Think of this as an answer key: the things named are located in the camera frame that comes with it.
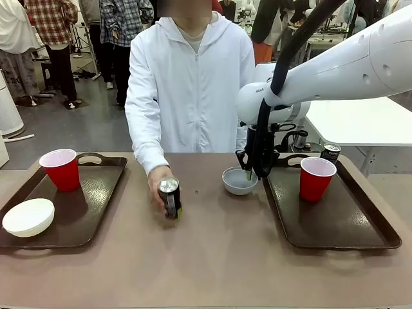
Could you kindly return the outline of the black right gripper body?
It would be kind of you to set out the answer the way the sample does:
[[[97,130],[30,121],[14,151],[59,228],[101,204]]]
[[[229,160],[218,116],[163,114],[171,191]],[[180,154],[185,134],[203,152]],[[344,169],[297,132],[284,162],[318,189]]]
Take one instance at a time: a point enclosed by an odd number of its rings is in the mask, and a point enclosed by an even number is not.
[[[275,133],[272,129],[275,126],[271,125],[268,129],[268,133],[263,139],[263,148],[261,149],[263,155],[263,161],[270,165],[275,165],[276,161],[272,160],[273,150],[275,150]],[[247,130],[247,143],[245,149],[249,154],[249,158],[253,158],[254,142],[256,137],[256,126],[249,126]]]

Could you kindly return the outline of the person's right hand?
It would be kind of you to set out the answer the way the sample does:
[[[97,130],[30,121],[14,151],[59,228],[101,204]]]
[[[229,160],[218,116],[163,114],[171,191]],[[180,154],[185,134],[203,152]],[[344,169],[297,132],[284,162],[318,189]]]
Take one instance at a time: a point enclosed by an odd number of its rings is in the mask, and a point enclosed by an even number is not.
[[[165,217],[167,211],[165,203],[158,192],[158,184],[163,178],[172,178],[173,172],[167,165],[155,167],[148,175],[149,196],[152,208]]]

